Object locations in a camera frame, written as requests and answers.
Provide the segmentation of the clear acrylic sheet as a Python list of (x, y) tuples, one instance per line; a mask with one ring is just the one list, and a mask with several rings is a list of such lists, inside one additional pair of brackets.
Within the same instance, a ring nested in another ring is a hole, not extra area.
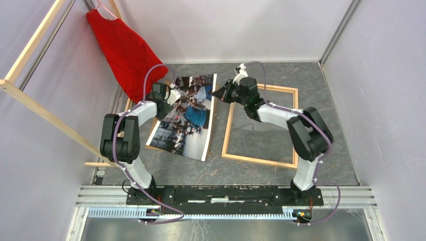
[(281, 163), (293, 163), (292, 141), (287, 129), (250, 119), (244, 107), (234, 105), (227, 153)]

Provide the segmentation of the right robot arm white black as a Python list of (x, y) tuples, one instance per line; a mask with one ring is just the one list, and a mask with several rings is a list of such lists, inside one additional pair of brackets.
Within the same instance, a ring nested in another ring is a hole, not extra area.
[(282, 107), (260, 96), (256, 79), (229, 79), (213, 96), (224, 103), (238, 103), (246, 115), (260, 123), (280, 126), (289, 131), (299, 161), (290, 182), (290, 199), (305, 204), (315, 191), (319, 164), (333, 146), (334, 138), (325, 121), (314, 107), (304, 110)]

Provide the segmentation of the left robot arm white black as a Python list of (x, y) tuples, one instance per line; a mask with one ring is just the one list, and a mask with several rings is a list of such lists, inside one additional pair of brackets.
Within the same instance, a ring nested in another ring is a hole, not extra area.
[(124, 172), (130, 182), (130, 195), (145, 204), (153, 204), (158, 198), (154, 177), (146, 170), (140, 158), (140, 126), (156, 118), (162, 120), (173, 109), (180, 94), (165, 83), (155, 83), (145, 101), (137, 103), (120, 114), (106, 114), (103, 119), (100, 153)]

